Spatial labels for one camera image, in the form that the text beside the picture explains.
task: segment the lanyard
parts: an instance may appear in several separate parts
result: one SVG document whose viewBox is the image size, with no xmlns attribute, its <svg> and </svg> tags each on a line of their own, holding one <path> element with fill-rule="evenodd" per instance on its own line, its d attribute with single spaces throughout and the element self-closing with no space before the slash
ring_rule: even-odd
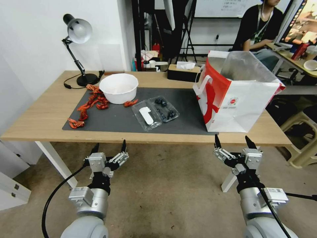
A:
<svg viewBox="0 0 317 238">
<path fill-rule="evenodd" d="M 259 16 L 258 16 L 257 31 L 259 30 L 260 18 L 261 18 L 261 11 L 262 11 L 262 10 L 260 9 L 260 5 L 259 5 Z M 268 21 L 266 22 L 266 24 L 265 24 L 265 25 L 262 27 L 262 29 L 255 35 L 256 37 L 257 37 L 258 35 L 260 35 L 260 33 L 266 28 L 266 26 L 268 25 L 268 23 L 269 23 L 269 21 L 271 20 L 272 16 L 273 16 L 273 10 L 271 11 L 271 15 L 270 15 Z"/>
</svg>

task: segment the tissue box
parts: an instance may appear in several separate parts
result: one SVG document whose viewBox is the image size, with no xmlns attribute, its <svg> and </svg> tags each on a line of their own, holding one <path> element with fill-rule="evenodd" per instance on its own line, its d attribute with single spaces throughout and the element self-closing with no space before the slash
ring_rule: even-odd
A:
<svg viewBox="0 0 317 238">
<path fill-rule="evenodd" d="M 200 67 L 198 66 L 195 66 L 193 69 L 177 69 L 176 64 L 170 64 L 170 66 L 168 67 L 168 79 L 195 82 L 196 77 L 198 81 L 200 77 Z"/>
</svg>

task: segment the whiteboard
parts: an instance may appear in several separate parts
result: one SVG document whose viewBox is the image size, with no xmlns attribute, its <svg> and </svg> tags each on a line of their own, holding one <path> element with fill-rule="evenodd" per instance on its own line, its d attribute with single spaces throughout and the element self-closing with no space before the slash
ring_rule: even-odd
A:
<svg viewBox="0 0 317 238">
<path fill-rule="evenodd" d="M 290 0 L 281 0 L 276 6 L 283 13 Z M 262 4 L 260 0 L 197 0 L 195 17 L 241 18 L 250 7 Z"/>
</svg>

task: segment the black shirt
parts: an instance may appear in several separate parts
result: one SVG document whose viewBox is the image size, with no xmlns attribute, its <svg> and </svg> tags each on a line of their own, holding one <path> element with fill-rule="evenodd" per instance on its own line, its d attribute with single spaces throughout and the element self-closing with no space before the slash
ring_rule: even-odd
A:
<svg viewBox="0 0 317 238">
<path fill-rule="evenodd" d="M 259 6 L 255 5 L 250 7 L 245 14 L 243 15 L 240 23 L 240 28 L 237 34 L 237 38 L 234 42 L 233 51 L 241 51 L 243 50 L 243 43 L 249 39 L 251 39 L 254 34 L 257 32 L 258 26 L 258 17 L 259 17 Z M 277 8 L 273 9 L 273 15 L 271 20 L 269 21 L 266 29 L 263 34 L 260 36 L 261 40 L 274 40 L 278 35 L 280 30 L 280 26 L 282 24 L 283 14 Z M 260 18 L 258 31 L 263 28 L 266 24 L 266 21 L 263 21 Z"/>
</svg>

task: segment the lamp shade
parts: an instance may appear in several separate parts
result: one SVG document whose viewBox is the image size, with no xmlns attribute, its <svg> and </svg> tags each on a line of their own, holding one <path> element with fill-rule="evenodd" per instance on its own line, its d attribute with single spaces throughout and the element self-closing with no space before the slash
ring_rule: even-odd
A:
<svg viewBox="0 0 317 238">
<path fill-rule="evenodd" d="M 88 21 L 74 18 L 70 14 L 65 14 L 63 20 L 67 25 L 67 33 L 72 42 L 82 44 L 89 40 L 92 34 L 92 27 Z"/>
</svg>

